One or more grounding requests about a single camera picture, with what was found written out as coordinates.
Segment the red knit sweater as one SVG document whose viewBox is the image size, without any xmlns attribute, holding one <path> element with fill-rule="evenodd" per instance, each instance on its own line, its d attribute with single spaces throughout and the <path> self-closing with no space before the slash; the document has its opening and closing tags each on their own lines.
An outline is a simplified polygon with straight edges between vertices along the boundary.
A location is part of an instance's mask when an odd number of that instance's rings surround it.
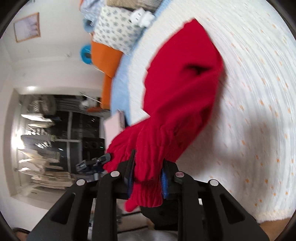
<svg viewBox="0 0 296 241">
<path fill-rule="evenodd" d="M 162 204 L 163 161 L 177 161 L 209 121 L 222 72 L 222 57 L 197 20 L 185 23 L 154 56 L 144 80 L 148 117 L 111 141 L 112 160 L 104 165 L 112 172 L 135 156 L 126 211 Z"/>
</svg>

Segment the folded pink garment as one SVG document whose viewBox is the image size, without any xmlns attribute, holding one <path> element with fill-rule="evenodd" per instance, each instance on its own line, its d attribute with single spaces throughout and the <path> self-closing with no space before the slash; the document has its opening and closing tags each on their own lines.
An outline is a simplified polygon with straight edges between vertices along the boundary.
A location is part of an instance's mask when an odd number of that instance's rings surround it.
<svg viewBox="0 0 296 241">
<path fill-rule="evenodd" d="M 117 110 L 114 115 L 103 121 L 105 148 L 108 149 L 112 140 L 125 129 L 125 113 Z"/>
</svg>

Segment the dark balcony window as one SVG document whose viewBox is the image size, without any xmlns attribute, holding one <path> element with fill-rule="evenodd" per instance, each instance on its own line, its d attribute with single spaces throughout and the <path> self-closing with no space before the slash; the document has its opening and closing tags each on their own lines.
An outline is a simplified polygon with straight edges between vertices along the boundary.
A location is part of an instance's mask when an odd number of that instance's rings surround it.
<svg viewBox="0 0 296 241">
<path fill-rule="evenodd" d="M 77 166 L 105 151 L 102 122 L 110 111 L 85 95 L 21 95 L 18 109 L 18 169 L 79 174 Z"/>
</svg>

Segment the light blue bedspread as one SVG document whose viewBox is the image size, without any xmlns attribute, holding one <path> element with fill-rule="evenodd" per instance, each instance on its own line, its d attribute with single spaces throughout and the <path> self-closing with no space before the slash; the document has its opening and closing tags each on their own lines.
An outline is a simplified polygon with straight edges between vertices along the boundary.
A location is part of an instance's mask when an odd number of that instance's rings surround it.
<svg viewBox="0 0 296 241">
<path fill-rule="evenodd" d="M 170 1 L 161 3 L 156 11 L 156 20 L 152 27 L 144 30 L 131 52 L 121 58 L 116 75 L 112 80 L 111 113 L 115 114 L 118 110 L 124 112 L 128 125 L 138 123 L 149 116 L 142 109 L 145 93 L 144 79 L 155 54 L 169 37 L 165 31 L 160 33 L 157 27 L 161 25 L 162 12 L 170 3 Z"/>
</svg>

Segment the cream daisy blanket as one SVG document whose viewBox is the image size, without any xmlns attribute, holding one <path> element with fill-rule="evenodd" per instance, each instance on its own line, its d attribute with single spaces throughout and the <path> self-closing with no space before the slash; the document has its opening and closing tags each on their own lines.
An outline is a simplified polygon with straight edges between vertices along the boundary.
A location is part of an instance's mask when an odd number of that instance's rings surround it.
<svg viewBox="0 0 296 241">
<path fill-rule="evenodd" d="M 178 159 L 197 180 L 218 180 L 259 222 L 295 211 L 295 39 L 267 1 L 164 1 L 128 66 L 129 122 L 142 110 L 146 69 L 161 44 L 196 19 L 226 76 L 210 123 Z"/>
</svg>

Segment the blue floral pillow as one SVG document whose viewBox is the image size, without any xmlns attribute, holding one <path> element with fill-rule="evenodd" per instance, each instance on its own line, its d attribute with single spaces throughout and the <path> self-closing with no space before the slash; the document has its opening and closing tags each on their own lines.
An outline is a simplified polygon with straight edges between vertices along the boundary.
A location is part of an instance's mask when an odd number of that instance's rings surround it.
<svg viewBox="0 0 296 241">
<path fill-rule="evenodd" d="M 131 14 L 131 11 L 124 8 L 102 7 L 92 40 L 119 50 L 126 55 L 129 54 L 144 30 L 130 22 Z"/>
</svg>

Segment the white plush lamb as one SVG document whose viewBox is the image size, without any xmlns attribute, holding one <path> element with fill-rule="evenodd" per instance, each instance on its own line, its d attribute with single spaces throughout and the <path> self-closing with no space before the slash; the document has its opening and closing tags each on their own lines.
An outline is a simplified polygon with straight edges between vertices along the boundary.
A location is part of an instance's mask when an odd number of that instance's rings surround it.
<svg viewBox="0 0 296 241">
<path fill-rule="evenodd" d="M 154 19 L 155 16 L 150 11 L 146 11 L 143 8 L 134 10 L 129 18 L 132 24 L 137 25 L 140 28 L 148 28 Z"/>
</svg>

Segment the blue plaid quilt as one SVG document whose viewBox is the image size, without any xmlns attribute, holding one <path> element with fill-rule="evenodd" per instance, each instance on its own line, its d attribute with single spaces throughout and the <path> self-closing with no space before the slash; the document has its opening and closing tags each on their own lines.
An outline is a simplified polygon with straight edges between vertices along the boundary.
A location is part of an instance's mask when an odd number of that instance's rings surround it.
<svg viewBox="0 0 296 241">
<path fill-rule="evenodd" d="M 96 22 L 103 6 L 105 6 L 104 0 L 83 0 L 80 11 L 86 20 Z"/>
</svg>

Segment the beige patchwork pillow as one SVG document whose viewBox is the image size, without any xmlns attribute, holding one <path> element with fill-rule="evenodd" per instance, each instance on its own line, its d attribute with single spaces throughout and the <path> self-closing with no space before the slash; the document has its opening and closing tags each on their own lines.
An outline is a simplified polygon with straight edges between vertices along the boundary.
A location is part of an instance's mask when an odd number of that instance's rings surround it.
<svg viewBox="0 0 296 241">
<path fill-rule="evenodd" d="M 154 13 L 162 2 L 163 0 L 106 0 L 105 4 L 107 6 L 133 10 L 143 8 L 146 11 Z"/>
</svg>

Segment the framed wall picture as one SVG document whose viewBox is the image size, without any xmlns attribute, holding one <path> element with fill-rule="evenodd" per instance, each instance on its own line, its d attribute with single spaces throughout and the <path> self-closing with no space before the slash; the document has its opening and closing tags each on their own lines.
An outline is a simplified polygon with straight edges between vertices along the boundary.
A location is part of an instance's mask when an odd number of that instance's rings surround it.
<svg viewBox="0 0 296 241">
<path fill-rule="evenodd" d="M 39 13 L 34 13 L 14 22 L 14 34 L 17 43 L 41 37 Z"/>
</svg>

